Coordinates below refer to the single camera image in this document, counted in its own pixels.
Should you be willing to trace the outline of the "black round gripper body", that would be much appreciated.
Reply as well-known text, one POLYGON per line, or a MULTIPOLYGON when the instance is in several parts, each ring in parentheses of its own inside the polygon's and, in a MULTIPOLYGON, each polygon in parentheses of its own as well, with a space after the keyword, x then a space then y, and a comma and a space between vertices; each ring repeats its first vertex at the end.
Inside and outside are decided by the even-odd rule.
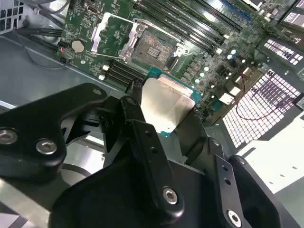
POLYGON ((102 169, 64 191, 49 218, 51 228, 224 228, 213 183, 196 170, 170 162, 185 208, 175 221, 157 211, 146 180, 131 158, 102 169))

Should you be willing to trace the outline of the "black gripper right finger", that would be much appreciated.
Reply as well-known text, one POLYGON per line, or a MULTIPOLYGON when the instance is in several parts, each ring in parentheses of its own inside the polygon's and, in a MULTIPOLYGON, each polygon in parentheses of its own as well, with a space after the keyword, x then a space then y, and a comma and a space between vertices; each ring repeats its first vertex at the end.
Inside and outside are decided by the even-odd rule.
POLYGON ((250 164, 239 155, 225 157, 191 110, 176 127, 186 165, 201 171, 204 228, 294 228, 296 220, 250 164))

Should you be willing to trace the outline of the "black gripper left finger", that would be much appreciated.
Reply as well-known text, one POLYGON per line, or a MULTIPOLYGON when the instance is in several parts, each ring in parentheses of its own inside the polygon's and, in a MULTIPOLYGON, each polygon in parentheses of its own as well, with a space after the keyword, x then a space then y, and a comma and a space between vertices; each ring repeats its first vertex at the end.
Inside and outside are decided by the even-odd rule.
POLYGON ((111 165, 133 159, 157 211, 167 218, 179 218, 184 212, 183 195, 155 128, 146 123, 140 105, 126 95, 107 96, 90 83, 0 116, 0 128, 8 133, 0 143, 1 176, 42 182, 54 178, 67 155, 67 144, 81 135, 81 123, 90 111, 96 111, 100 118, 108 149, 114 148, 119 137, 126 138, 111 165))

